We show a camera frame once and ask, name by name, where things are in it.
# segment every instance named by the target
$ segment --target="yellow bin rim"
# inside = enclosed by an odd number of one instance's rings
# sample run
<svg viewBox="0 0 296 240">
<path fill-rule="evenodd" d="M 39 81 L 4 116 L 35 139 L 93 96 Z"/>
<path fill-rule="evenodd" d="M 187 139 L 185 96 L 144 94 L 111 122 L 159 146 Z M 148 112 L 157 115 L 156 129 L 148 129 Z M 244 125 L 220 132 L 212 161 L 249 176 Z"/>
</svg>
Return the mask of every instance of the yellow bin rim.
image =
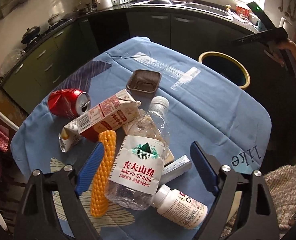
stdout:
<svg viewBox="0 0 296 240">
<path fill-rule="evenodd" d="M 246 83 L 245 85 L 242 85 L 242 86 L 239 86 L 241 89 L 245 90 L 249 84 L 250 84 L 250 76 L 249 76 L 249 73 L 248 71 L 245 69 L 245 67 L 237 60 L 235 60 L 233 57 L 230 57 L 229 55 L 226 55 L 224 53 L 221 53 L 221 52 L 216 52 L 216 51 L 207 51 L 207 52 L 204 52 L 202 54 L 200 54 L 199 58 L 198 58 L 198 61 L 200 63 L 202 63 L 202 60 L 208 56 L 218 56 L 218 57 L 223 57 L 233 63 L 235 63 L 235 65 L 237 65 L 241 71 L 243 72 L 244 76 L 245 76 L 245 80 L 246 80 Z"/>
</svg>

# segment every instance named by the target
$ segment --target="trash bin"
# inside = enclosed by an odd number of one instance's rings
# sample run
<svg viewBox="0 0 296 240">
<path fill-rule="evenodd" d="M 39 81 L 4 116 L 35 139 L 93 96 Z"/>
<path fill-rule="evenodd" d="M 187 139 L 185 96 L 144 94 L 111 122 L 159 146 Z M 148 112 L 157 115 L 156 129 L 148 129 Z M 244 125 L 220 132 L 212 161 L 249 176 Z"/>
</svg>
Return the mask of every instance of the trash bin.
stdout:
<svg viewBox="0 0 296 240">
<path fill-rule="evenodd" d="M 224 53 L 215 51 L 204 52 L 199 56 L 198 61 L 229 79 L 243 90 L 250 84 L 250 76 L 245 67 Z"/>
</svg>

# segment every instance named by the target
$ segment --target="plastic bag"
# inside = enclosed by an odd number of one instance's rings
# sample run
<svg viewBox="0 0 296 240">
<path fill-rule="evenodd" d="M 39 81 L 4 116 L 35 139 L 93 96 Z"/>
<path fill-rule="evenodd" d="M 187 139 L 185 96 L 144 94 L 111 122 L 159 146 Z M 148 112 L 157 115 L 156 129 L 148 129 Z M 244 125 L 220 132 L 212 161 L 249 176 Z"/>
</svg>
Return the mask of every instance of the plastic bag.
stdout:
<svg viewBox="0 0 296 240">
<path fill-rule="evenodd" d="M 0 77 L 4 77 L 26 52 L 23 49 L 12 50 L 3 60 L 0 67 Z"/>
</svg>

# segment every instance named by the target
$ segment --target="yellow foam fruit net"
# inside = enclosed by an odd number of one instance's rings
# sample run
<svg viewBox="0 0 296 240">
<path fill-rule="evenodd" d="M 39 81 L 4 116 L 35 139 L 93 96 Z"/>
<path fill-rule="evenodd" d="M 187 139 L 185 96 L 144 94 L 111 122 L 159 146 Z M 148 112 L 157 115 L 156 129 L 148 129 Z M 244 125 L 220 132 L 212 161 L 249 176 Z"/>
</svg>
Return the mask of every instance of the yellow foam fruit net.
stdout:
<svg viewBox="0 0 296 240">
<path fill-rule="evenodd" d="M 108 200 L 104 195 L 104 190 L 115 158 L 116 138 L 116 132 L 113 130 L 99 134 L 99 141 L 103 143 L 105 153 L 92 185 L 90 212 L 94 217 L 101 217 L 108 209 Z"/>
</svg>

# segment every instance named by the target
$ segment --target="pot lid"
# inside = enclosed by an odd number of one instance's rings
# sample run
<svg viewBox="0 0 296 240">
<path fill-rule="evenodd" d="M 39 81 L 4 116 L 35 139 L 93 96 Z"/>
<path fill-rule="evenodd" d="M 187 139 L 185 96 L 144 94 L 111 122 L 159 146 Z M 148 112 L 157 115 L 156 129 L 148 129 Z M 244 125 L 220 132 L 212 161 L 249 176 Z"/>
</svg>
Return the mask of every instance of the pot lid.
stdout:
<svg viewBox="0 0 296 240">
<path fill-rule="evenodd" d="M 48 21 L 51 21 L 52 19 L 55 19 L 56 17 L 60 16 L 59 13 L 56 13 L 56 14 L 51 14 L 50 18 Z"/>
<path fill-rule="evenodd" d="M 40 27 L 39 26 L 33 26 L 30 29 L 28 28 L 27 31 L 26 31 L 26 33 L 23 36 L 25 37 L 25 36 L 29 35 L 30 33 L 32 33 L 34 30 L 36 30 L 38 28 L 40 28 Z"/>
</svg>

